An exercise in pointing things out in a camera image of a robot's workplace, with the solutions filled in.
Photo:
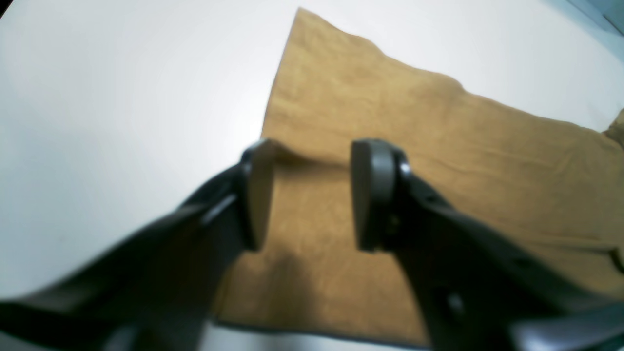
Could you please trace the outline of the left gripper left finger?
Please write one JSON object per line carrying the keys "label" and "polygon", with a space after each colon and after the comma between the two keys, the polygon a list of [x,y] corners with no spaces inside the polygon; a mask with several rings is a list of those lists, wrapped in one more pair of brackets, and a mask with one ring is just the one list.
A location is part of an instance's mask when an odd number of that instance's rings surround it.
{"label": "left gripper left finger", "polygon": [[59,351],[195,351],[227,270],[267,236],[263,138],[171,213],[60,282],[1,302],[1,331]]}

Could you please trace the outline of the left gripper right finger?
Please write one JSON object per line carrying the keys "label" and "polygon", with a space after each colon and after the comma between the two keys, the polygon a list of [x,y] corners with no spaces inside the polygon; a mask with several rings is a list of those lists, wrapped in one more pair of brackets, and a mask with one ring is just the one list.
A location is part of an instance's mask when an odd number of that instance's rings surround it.
{"label": "left gripper right finger", "polygon": [[351,143],[357,247],[391,253],[435,351],[621,351],[623,303],[587,291],[455,209],[374,138]]}

